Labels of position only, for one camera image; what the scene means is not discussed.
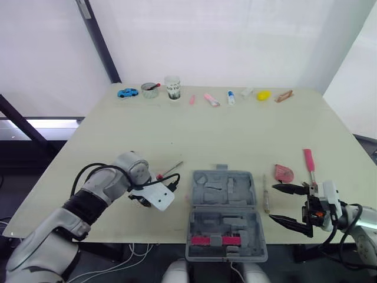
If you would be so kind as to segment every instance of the table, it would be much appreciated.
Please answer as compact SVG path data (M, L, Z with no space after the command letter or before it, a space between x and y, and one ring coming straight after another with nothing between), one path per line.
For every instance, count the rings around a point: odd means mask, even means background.
M316 228L314 238L307 238L275 223L263 211L263 174L268 186L277 183L275 164L290 167L295 184L310 181L303 148L312 149L318 182L332 179L345 202L377 207L377 167L318 92L294 89L292 98L276 103L272 98L244 99L239 94L243 88L232 88L236 104L230 106L224 87L182 87L179 101L170 101L163 87L154 99L117 98L117 91L125 87L112 85L85 118L19 207L5 236L24 238L33 231L68 199L74 177L86 164L112 163L129 150L139 152L157 173L184 161L178 169L176 199L159 212L123 196L93 224L85 241L185 243L192 172L228 164L229 170L253 174L267 243L323 242L327 232ZM286 90L271 91L275 96ZM204 93L217 98L221 106L212 107ZM195 104L189 105L193 94ZM301 220L304 196L272 188L269 195L273 214Z

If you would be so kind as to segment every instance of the white wall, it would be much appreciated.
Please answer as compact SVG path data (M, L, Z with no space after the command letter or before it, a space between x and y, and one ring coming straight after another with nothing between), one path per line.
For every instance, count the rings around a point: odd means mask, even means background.
M125 83L327 89L375 0L91 0Z
M324 98L352 133L377 139L377 4Z
M85 116L109 85L74 0L0 0L0 93L21 114Z

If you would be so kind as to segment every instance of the cable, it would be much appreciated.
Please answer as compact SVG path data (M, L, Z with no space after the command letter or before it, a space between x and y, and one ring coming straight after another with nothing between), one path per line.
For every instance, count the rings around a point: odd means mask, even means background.
M85 170L87 170L88 168L93 167L93 166L103 166L103 165L105 165L105 164L104 163L91 163L91 164L86 165L84 168L82 168L80 170L80 172L78 172L78 174L77 174L77 176L76 176L76 178L73 182L70 196L73 196L75 194L75 190L76 190L78 180L80 179L81 175L85 172Z
M152 248L153 248L153 245L152 245L151 248L149 248L149 244L148 244L148 245L147 245L147 252L150 252ZM132 258L134 255L138 256L137 254L134 253L133 249L130 248L130 250L131 250L131 255L130 255L130 257L128 257L124 262L121 262L120 264L118 264L118 265L116 265L116 266L113 266L113 267L110 267L110 268L108 268L108 269L103 269L103 270L98 270L98 271L91 271L91 272L86 272L86 273L83 273L83 274L77 275L76 277L74 277L74 278L72 278L71 280L67 281L67 283L72 283L72 282L75 281L76 279L81 278L81 277L86 276L86 275L99 274L99 273L102 273L102 272L110 271L110 270L113 270L113 269L115 269L115 268L118 268L118 267L120 267L120 266L126 264L128 261L131 260L131 258Z
M90 171L90 173L88 174L88 177L86 178L85 181L87 181L87 180L88 180L88 179L89 179L89 178L90 178L95 172L97 172L97 171L99 171L99 170L101 170L101 169L107 169L107 168L116 169L116 170L120 171L120 172L121 172L121 173L127 178L128 182L130 183L130 185L131 185L132 187L147 187L147 186L152 186L152 185L155 185L155 184L161 183L161 182L163 182L163 181L165 181L165 180L168 180L168 179L170 179L170 178L172 178L172 177L175 177L175 176L177 176L177 180L176 180L174 183L177 185L178 182L179 182L180 179L181 179L181 175L180 175L180 174L178 174L178 173L174 173L174 174L171 174L171 175L169 175L169 176L167 176L167 177L164 177L164 178L162 178L162 179L156 180L156 181L154 181L154 182L150 182L150 183L146 183L146 184L140 184L140 185L138 185L138 184L135 184L135 183L132 181L130 175L128 175L128 173L127 173L122 167L119 167L119 166L116 166L116 165L107 165L107 164L104 164L104 163L91 163L91 164L86 165L84 168L82 168L82 169L80 170L80 172L77 174L77 176L76 176L76 178L75 178L75 180L74 180L74 182L73 182L73 185L72 185L72 189L71 189L71 194L70 194L70 196L73 196L73 195L75 194L75 190L76 190L76 187L77 187L77 183L78 183L78 181L79 181L81 175L82 175L82 174L83 174L88 168L93 167L93 166L99 166L99 167L97 167L97 168L93 169L92 171Z
M343 266L345 268L350 269L350 270L361 270L361 269L375 269L375 270L377 270L377 266L374 266L374 265L354 264L354 263L351 263L351 262L345 262L343 260L343 245L344 245L344 242L346 241L346 238L349 236L351 230L356 226L356 223L360 219L361 214L363 212L363 207L361 205L359 205L357 203L354 203L352 205L358 207L358 212L357 212L354 220L352 221L352 223L348 226L348 228L344 232L342 239L340 240L340 243L339 243L339 259L340 259L340 262L341 262L341 264L343 264Z
M1 176L1 182L0 182L0 189L2 187L2 185L4 184L4 175L0 175Z
M236 268L233 267L233 261L230 263L230 268L233 269L239 275L239 277L241 278L242 282L245 283L245 279L243 279L243 276L242 276L241 272L239 272Z
M149 247L147 247L147 251L145 252L145 253L143 253L143 254L137 254L137 253L135 253L135 244L134 243L132 243L132 247L131 247L131 244L128 244L128 246L130 247L130 250L131 250L131 252L135 255L135 256L144 256L145 254L147 254L147 253L149 253L150 251L151 251L151 249L153 248L153 245L151 245L151 247L149 248Z
M338 227L336 226L337 222L338 222L338 217L337 217L335 211L332 209L332 207L330 207L330 215L335 217L335 220L333 220L333 218L331 218L332 223L333 223L333 230L332 230L330 236L322 244L320 244L318 246L318 250L321 252L321 254L323 254L325 257L327 257L331 261L338 262L338 263L342 264L345 268L350 269L352 271L358 271L358 270L361 270L361 269L377 269L377 266L374 266L374 265L355 264L353 262L345 262L343 260L343 244L345 242L345 239L349 235L350 231L355 227L355 225L356 225L357 221L360 219L360 216L361 216L361 213L362 213L362 206L361 205L359 205L359 204L352 204L352 205L357 206L359 208L359 210L358 210L358 213L355 216L354 220L348 226L348 228L345 231L342 239L339 242L339 251L338 251L339 252L339 259L337 259L334 256L331 256L331 255L327 254L326 252L322 251L323 247L330 244L330 242L332 241L332 239L334 238L334 236L335 236L335 234L338 230Z
M125 269L127 269L127 268L134 267L134 266L136 266L136 265L142 263L143 260L147 257L148 253L149 253L149 252L146 252L145 255L143 256L143 258L142 258L140 261L136 262L135 264L131 264L131 265L129 265L129 266L122 267L122 268L118 268L118 269L113 269L113 270L109 270L109 271L101 272L101 273L99 273L99 274L93 275L93 276L91 276L91 277L85 279L84 281L81 281L80 283L86 283L86 282L88 282L90 279L93 279L93 278L95 278L95 277L97 277L97 276L100 276L100 275L104 275L104 274L107 274L107 273L112 273L112 272L116 272L116 271L120 271L120 270L125 270Z

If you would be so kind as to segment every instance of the black cable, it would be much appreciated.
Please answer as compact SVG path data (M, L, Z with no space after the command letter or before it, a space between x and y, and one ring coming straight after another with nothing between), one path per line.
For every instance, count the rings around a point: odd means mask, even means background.
M355 264L353 262L345 262L343 260L342 252L343 252L344 241L345 241L346 237L349 235L350 231L356 225L357 221L360 219L360 216L361 216L361 213L362 213L362 206L361 205L358 205L358 204L353 204L353 205L358 206L359 211L358 211L358 214L356 215L355 219L352 221L352 223L349 225L349 227L345 231L345 234L343 235L342 239L340 240L340 243L339 243L339 257L340 257L340 259L337 259L334 256L331 256L331 255L327 254L326 252L324 252L322 250L323 247L330 244L332 239L335 237L336 232L338 231L338 227L336 226L336 224L338 222L338 217L336 216L336 213L335 213L335 211L333 211L332 207L330 207L330 215L335 217L335 220L333 220L333 218L331 218L331 221L332 221L332 224L333 224L333 230L332 230L330 236L322 244L320 244L318 246L318 250L320 251L321 254L323 254L325 257L327 257L331 261L338 262L338 263L342 264L345 268L353 270L353 271L358 271L358 270L361 270L361 269L377 269L377 266L374 266L374 265Z
M1 176L1 182L0 182L0 189L2 187L2 185L4 184L4 175L0 175Z
M78 174L77 174L77 176L76 176L76 178L73 182L70 196L73 196L75 194L78 180L80 179L81 175L85 172L85 170L87 170L88 168L93 167L93 166L103 166L103 165L105 165L105 164L104 163L91 163L91 164L86 165L84 168L82 168L80 170L80 172L78 172Z
M75 180L74 180L74 182L73 182L73 186L72 186L72 190L71 190L71 195L70 195L70 196L73 196L73 195L75 194L76 186L77 186L77 183L78 183L78 181L79 181L81 175L82 175L82 174L83 174L88 168L93 167L93 166L99 166L99 167L97 167L97 168L93 169L92 171L90 171L90 173L88 174L88 177L86 178L85 181L87 181L87 180L88 180L88 179L89 179L89 178L90 178L95 172L97 172L97 171L99 171L99 170L101 170L101 169L106 169L106 168L116 169L116 170L120 171L120 172L121 172L121 173L127 178L128 182L130 183L130 185L131 185L132 187L147 187L147 186L155 185L155 184L161 183L161 182L163 182L163 181L165 181L165 180L168 180L168 179L170 179L170 178L172 178L172 177L175 177L175 176L177 176L177 180L174 181L174 184L177 185L178 182L179 182L180 179L181 179L181 175L180 175L180 174L178 174L178 173L174 173L174 174L171 174L171 175L169 175L169 176L166 176L166 177L164 177L164 178L162 178L162 179L156 180L156 181L154 181L154 182L150 182L150 183L146 183L146 184L140 184L140 185L138 185L138 184L135 184L135 183L132 181L131 177L128 175L128 173L127 173L122 167L119 167L119 166L116 166L116 165L107 165L107 164L103 164L103 163L91 163L91 164L86 165L84 168L82 168L82 169L80 170L80 172L77 174L77 176L76 176L76 178L75 178Z
M116 169L118 171L120 171L128 180L128 182L133 185L133 182L130 178L130 176L127 174L127 172L122 168L122 167L119 167L119 166L116 166L116 165L102 165L100 167L97 167L95 169L93 169L92 171L90 171L90 173L88 174L88 177L86 178L86 181L89 180L89 178L97 171L99 170L102 170L102 169Z
M352 223L348 226L348 228L344 232L344 235L342 236L342 239L340 240L340 243L339 243L339 259L340 259L340 262L341 262L341 264L343 264L343 266L345 268L350 269L350 270L361 270L361 269L375 269L375 270L377 270L377 266L375 266L375 265L354 264L354 263L351 263L351 262L345 262L343 260L343 246L344 246L344 242L346 241L346 238L349 236L351 230L356 226L356 223L360 219L361 214L363 212L363 207L361 205L359 205L357 203L354 203L352 205L358 207L358 212L357 212L354 220L352 221Z
M139 184L139 185L137 185L137 184L135 184L133 181L132 181L132 179L131 179L131 177L128 175L128 173L122 168L122 167L119 167L119 166L116 166L116 165L103 165L103 166L100 166L100 167L98 167L98 168L95 168L95 169L93 169L90 173L89 173L89 175L88 175L88 177L87 177L87 180L95 173L95 172L97 172L97 171L99 171L99 170L101 170L101 169L106 169L106 168L113 168L113 169L117 169L117 170L119 170L126 178L127 178L127 180L128 180L128 182L130 183L130 185L132 186L132 187L147 187L147 186L151 186L151 185L155 185L155 184L158 184L158 183L161 183L161 182L163 182L163 181L165 181L165 180L168 180L168 179L170 179L170 178L172 178L172 177L174 177L174 176L177 176L177 180L175 181L175 183L178 183L179 182L179 180L180 180L180 178L181 178L181 175L179 175L178 173L174 173L174 174L171 174L171 175L169 175L169 176L166 176L166 177L164 177L164 178L162 178L162 179L159 179L159 180L157 180L157 181L154 181L154 182L150 182L150 183L146 183L146 184Z
M161 182L163 182L165 180L168 180L168 179L170 179L172 177L175 177L175 176L177 176L177 180L175 180L174 183L178 184L179 180L181 179L181 175L179 175L178 173L174 173L174 174L171 174L169 176L166 176L166 177L164 177L162 179L159 179L157 181L154 181L154 182L150 182L150 183L146 183L146 184L141 184L141 185L134 184L134 186L135 187L147 187L147 186L151 186L151 185L155 185L155 184L161 183Z

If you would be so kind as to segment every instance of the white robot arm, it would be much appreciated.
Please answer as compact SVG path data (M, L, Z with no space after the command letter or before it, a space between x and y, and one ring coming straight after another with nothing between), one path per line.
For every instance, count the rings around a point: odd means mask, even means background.
M148 163L133 152L98 169L14 250L6 265L6 283L63 283L62 275L78 253L72 238L83 240L103 211L125 192L159 210L165 210L174 199L174 193L156 181Z
M270 217L285 228L313 237L313 226L321 227L330 232L330 237L319 249L329 244L337 230L344 233L339 244L339 259L328 256L331 260L340 262L351 270L367 269L371 276L377 275L377 210L361 205L347 205L339 200L338 191L332 181L326 181L309 186L278 184L273 188L289 194L307 195L305 206L302 207L302 221L280 215ZM364 264L345 262L342 247L346 237L350 235L356 242L358 252Z

